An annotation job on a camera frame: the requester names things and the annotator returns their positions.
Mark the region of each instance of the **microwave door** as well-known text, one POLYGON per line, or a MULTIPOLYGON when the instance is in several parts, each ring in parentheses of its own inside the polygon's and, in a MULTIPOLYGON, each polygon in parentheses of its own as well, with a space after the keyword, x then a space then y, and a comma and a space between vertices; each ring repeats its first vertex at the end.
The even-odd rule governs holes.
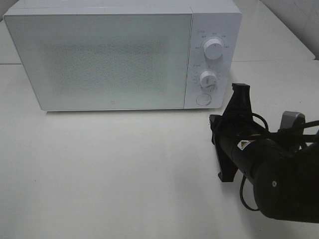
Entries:
POLYGON ((184 107, 191 13, 5 20, 43 110, 184 107))

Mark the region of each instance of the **timer knob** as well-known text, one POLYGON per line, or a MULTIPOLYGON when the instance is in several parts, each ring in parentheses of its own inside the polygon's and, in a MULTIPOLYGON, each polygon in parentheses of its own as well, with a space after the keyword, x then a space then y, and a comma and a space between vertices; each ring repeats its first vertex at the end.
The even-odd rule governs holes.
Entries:
POLYGON ((217 76, 213 71, 204 71, 199 76, 199 83, 202 88, 212 88, 216 86, 217 76))
POLYGON ((215 60, 223 54, 224 42, 219 38, 212 38, 204 43, 204 53, 206 58, 215 60))

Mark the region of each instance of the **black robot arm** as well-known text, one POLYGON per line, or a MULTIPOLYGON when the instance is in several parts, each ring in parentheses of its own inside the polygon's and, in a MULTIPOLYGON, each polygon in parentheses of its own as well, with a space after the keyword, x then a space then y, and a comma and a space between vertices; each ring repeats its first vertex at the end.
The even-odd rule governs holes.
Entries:
POLYGON ((304 128, 319 125, 319 120, 305 123, 303 114, 285 112, 280 130, 269 132, 267 122, 252 113, 249 88, 233 84, 234 93, 224 114, 209 117, 220 180, 233 182, 239 169, 244 174, 242 201, 247 178, 265 216, 319 223, 319 132, 303 135, 304 128), (264 127, 253 117, 261 119, 264 127))

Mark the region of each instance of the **yellow warning sticker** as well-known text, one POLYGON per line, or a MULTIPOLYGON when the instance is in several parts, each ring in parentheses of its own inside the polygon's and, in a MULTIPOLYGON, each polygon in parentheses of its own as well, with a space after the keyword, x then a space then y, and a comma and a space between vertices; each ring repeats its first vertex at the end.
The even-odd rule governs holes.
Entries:
POLYGON ((249 141, 249 140, 242 140, 242 141, 240 141, 240 142, 237 144, 237 147, 238 147, 240 150, 244 150, 250 143, 251 143, 251 141, 249 141))

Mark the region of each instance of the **white table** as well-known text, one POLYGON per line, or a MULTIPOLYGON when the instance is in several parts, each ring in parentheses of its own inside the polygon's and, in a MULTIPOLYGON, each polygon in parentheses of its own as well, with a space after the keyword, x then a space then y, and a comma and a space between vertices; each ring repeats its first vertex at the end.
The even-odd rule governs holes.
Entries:
MULTIPOLYGON (((231 69, 271 130, 285 110, 318 119, 318 75, 317 61, 231 69)), ((0 66, 0 238, 318 238, 246 210, 240 173, 219 181, 208 116, 231 94, 218 110, 46 113, 22 66, 0 66)), ((249 183, 245 198, 255 206, 249 183)))
MULTIPOLYGON (((315 56, 260 1, 235 0, 243 13, 233 61, 303 61, 315 56)), ((4 22, 0 22, 0 64, 20 63, 4 22)))

